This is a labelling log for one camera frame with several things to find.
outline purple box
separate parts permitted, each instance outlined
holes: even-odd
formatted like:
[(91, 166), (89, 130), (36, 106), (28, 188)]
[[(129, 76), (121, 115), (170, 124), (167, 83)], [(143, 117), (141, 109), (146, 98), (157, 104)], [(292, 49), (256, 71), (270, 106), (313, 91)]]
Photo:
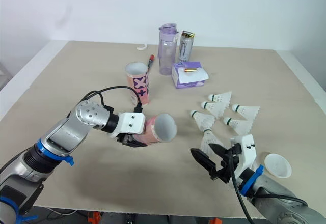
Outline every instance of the purple box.
[(194, 69), (194, 68), (202, 68), (202, 66), (200, 65), (200, 62), (180, 62), (180, 63), (174, 64), (171, 77), (172, 77), (172, 80), (173, 80), (176, 88), (200, 87), (205, 83), (204, 80), (199, 80), (199, 81), (180, 84), (178, 68), (193, 68)]

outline pink paper cup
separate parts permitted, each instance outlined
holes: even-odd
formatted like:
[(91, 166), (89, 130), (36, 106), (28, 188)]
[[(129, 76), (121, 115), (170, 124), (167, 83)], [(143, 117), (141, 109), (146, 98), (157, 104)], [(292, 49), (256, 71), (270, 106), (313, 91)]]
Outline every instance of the pink paper cup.
[[(125, 68), (127, 80), (130, 87), (136, 90), (141, 99), (142, 105), (149, 103), (148, 98), (148, 67), (141, 62), (132, 62)], [(131, 100), (136, 105), (137, 97), (131, 91)]]
[(134, 135), (133, 138), (145, 144), (154, 142), (168, 142), (177, 135), (177, 126), (172, 116), (160, 114), (146, 121), (145, 131), (142, 135)]

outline pen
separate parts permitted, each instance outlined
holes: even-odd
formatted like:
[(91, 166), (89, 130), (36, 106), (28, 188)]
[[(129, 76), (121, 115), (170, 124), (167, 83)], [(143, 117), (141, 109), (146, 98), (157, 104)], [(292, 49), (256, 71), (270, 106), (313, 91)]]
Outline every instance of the pen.
[(152, 64), (153, 64), (154, 58), (155, 58), (154, 55), (151, 55), (151, 57), (149, 57), (148, 65), (147, 65), (147, 67), (148, 67), (148, 71), (149, 71), (149, 69), (151, 68), (151, 66), (152, 66)]

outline table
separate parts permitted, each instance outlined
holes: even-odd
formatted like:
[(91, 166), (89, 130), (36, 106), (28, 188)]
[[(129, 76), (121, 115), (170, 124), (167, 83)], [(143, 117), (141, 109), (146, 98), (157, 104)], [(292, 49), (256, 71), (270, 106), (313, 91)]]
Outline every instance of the table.
[[(157, 53), (156, 45), (149, 45), (144, 51), (137, 51), (137, 46), (69, 41), (61, 43), (57, 51), (46, 47), (52, 52), (50, 60), (28, 68), (31, 72), (39, 69), (40, 74), (35, 75), (36, 79), (29, 76), (28, 81), (35, 79), (34, 82), (0, 121), (0, 165), (36, 142), (88, 91), (126, 85), (126, 64), (147, 62), (150, 54)], [(129, 148), (104, 132), (93, 130), (72, 153), (75, 165), (61, 163), (45, 182), (35, 204), (129, 213), (244, 217), (231, 185), (210, 180), (189, 151), (199, 147), (202, 138), (189, 111), (204, 111), (200, 102), (210, 93), (232, 90), (231, 103), (261, 106), (251, 131), (258, 163), (268, 152), (286, 157), (292, 165), (292, 176), (276, 180), (326, 216), (326, 192), (321, 189), (326, 180), (326, 116), (277, 52), (194, 47), (192, 61), (202, 62), (209, 74), (203, 87), (176, 89), (171, 77), (158, 73), (158, 60), (150, 71), (151, 101), (143, 113), (147, 117), (171, 114), (178, 126), (178, 135), (172, 142)], [(29, 87), (28, 82), (17, 89), (24, 91), (24, 86)], [(316, 102), (323, 107), (324, 94), (320, 89), (316, 93), (321, 95)], [(104, 99), (117, 113), (133, 110), (129, 96), (129, 91), (113, 90), (105, 93)], [(0, 103), (8, 106), (4, 93), (0, 98)], [(230, 109), (225, 116), (241, 119)], [(225, 145), (236, 135), (222, 121), (215, 123), (213, 132)], [(262, 217), (248, 202), (247, 207), (252, 217)]]

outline badminton shuttlecock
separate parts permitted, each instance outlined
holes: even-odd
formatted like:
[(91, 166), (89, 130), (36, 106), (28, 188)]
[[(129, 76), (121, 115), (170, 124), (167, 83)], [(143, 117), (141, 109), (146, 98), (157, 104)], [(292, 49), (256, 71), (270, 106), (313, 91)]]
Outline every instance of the badminton shuttlecock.
[(204, 131), (204, 136), (200, 144), (200, 150), (203, 151), (208, 156), (213, 155), (213, 150), (209, 144), (219, 144), (224, 147), (223, 143), (217, 139), (217, 137), (212, 133), (211, 130), (206, 129)]
[(215, 121), (215, 117), (212, 115), (207, 115), (203, 113), (199, 113), (196, 110), (190, 111), (190, 116), (193, 117), (196, 121), (196, 124), (200, 131), (204, 131), (206, 129), (210, 129)]
[(231, 126), (238, 135), (247, 135), (253, 126), (253, 121), (235, 120), (230, 117), (224, 117), (223, 122)]
[(232, 95), (232, 91), (229, 91), (227, 93), (221, 93), (221, 94), (209, 94), (208, 99), (209, 101), (213, 101), (213, 102), (225, 103), (226, 108), (228, 108), (231, 100), (231, 95)]
[(211, 114), (214, 115), (216, 119), (218, 119), (224, 114), (224, 111), (227, 107), (227, 105), (223, 102), (216, 102), (216, 103), (202, 102), (201, 106), (202, 108), (211, 112)]
[(234, 104), (232, 110), (238, 112), (247, 120), (253, 121), (260, 110), (260, 106), (240, 106), (239, 104)]

